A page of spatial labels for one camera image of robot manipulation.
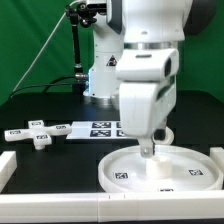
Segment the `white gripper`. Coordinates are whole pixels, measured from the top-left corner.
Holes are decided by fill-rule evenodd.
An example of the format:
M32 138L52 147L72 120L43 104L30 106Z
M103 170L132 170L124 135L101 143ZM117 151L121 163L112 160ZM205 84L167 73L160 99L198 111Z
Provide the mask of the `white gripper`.
M163 81L122 80L111 100L119 111L123 133L139 139L142 157L152 157L154 143L150 137L153 134L155 140L166 137L165 119L176 104L176 78Z

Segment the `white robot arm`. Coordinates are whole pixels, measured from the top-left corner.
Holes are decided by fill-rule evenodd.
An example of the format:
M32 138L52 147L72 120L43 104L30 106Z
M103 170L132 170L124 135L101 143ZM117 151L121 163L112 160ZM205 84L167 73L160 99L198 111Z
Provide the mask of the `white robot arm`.
M203 31L217 0L87 0L94 12L94 64L85 92L111 101L123 133L154 154L153 135L176 104L178 44Z

